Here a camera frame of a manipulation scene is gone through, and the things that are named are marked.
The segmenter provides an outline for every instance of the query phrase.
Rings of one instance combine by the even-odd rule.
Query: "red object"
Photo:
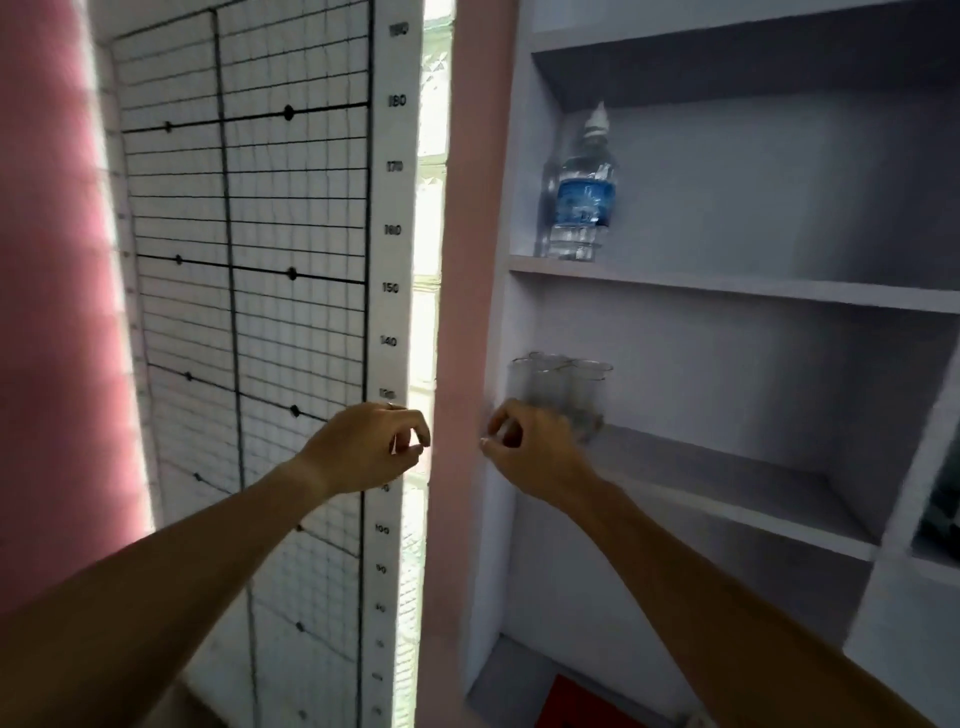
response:
[[[646,728],[606,700],[557,675],[537,728]]]

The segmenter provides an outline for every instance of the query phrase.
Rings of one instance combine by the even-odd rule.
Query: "pink curtain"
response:
[[[82,30],[0,0],[0,614],[149,524]]]

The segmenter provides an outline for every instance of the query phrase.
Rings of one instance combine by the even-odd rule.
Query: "height chart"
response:
[[[421,15],[240,0],[113,42],[162,522],[403,403]],[[330,501],[230,607],[186,673],[227,723],[390,724],[400,498]]]

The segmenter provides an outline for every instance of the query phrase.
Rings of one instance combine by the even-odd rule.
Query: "plastic water bottle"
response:
[[[593,261],[604,243],[616,188],[616,162],[607,149],[610,120],[603,102],[584,127],[573,155],[560,168],[549,257]]]

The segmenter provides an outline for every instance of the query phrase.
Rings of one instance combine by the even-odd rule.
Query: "grid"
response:
[[[367,0],[242,0],[113,45],[167,522],[365,398],[370,27]],[[237,724],[357,723],[362,513],[304,519],[195,658],[252,678]]]

